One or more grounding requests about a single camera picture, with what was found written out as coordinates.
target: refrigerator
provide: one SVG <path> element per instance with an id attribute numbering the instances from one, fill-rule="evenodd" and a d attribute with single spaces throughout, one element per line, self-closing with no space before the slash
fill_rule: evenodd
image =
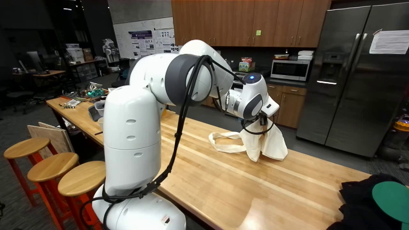
<path id="1" fill-rule="evenodd" d="M 330 9 L 297 137 L 373 158 L 409 86 L 409 3 Z"/>

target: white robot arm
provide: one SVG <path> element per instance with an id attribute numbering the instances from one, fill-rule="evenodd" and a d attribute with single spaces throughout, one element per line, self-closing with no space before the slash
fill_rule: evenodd
<path id="1" fill-rule="evenodd" d="M 247 76 L 242 92 L 230 90 L 233 81 L 231 69 L 219 53 L 194 40 L 179 54 L 141 59 L 132 71 L 129 86 L 107 96 L 104 113 L 106 181 L 95 195 L 104 200 L 92 204 L 106 228 L 185 228 L 184 215 L 152 193 L 173 165 L 155 179 L 161 164 L 160 113 L 165 105 L 184 108 L 187 103 L 199 104 L 207 96 L 219 99 L 222 110 L 243 119 L 276 113 L 279 105 L 268 96 L 260 74 Z"/>

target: wooden cabinet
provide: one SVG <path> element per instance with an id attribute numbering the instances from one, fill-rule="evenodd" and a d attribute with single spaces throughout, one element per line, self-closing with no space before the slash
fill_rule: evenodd
<path id="1" fill-rule="evenodd" d="M 306 94 L 307 90 L 302 87 L 268 85 L 268 95 L 280 105 L 274 122 L 279 126 L 297 128 Z"/>
<path id="2" fill-rule="evenodd" d="M 178 45 L 316 48 L 331 0 L 173 0 Z"/>

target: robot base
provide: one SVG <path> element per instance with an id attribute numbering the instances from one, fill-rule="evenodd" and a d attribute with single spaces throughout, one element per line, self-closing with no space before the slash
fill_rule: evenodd
<path id="1" fill-rule="evenodd" d="M 102 187 L 96 192 L 95 197 L 102 197 Z M 110 204 L 104 200 L 92 202 L 92 207 L 101 223 L 109 206 Z M 113 230 L 182 230 L 187 228 L 187 220 L 184 214 L 171 202 L 155 193 L 150 193 L 142 200 L 133 198 L 116 204 L 109 211 L 106 227 Z"/>

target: bar stool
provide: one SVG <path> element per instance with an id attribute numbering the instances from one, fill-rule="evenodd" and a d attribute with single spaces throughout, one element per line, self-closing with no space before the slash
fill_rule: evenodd
<path id="1" fill-rule="evenodd" d="M 82 164 L 61 178 L 59 183 L 59 192 L 67 198 L 78 229 L 87 229 L 88 227 L 93 227 L 92 229 L 102 229 L 92 207 L 87 205 L 84 207 L 84 216 L 82 218 L 81 206 L 92 200 L 93 193 L 104 181 L 104 161 L 90 161 Z"/>
<path id="2" fill-rule="evenodd" d="M 36 184 L 38 193 L 58 229 L 64 229 L 63 221 L 70 218 L 67 204 L 58 192 L 58 181 L 77 164 L 77 154 L 63 152 L 42 160 L 27 174 L 28 181 Z"/>
<path id="3" fill-rule="evenodd" d="M 42 160 L 40 151 L 44 149 L 49 149 L 52 155 L 56 155 L 54 146 L 49 138 L 29 138 L 15 143 L 14 146 L 9 147 L 4 152 L 4 158 L 10 164 L 18 182 L 23 187 L 23 191 L 29 200 L 32 206 L 36 206 L 36 201 L 33 195 L 38 193 L 37 189 L 29 189 L 26 177 L 22 174 L 22 170 L 18 168 L 15 160 L 22 158 L 28 158 L 32 165 L 36 165 Z"/>

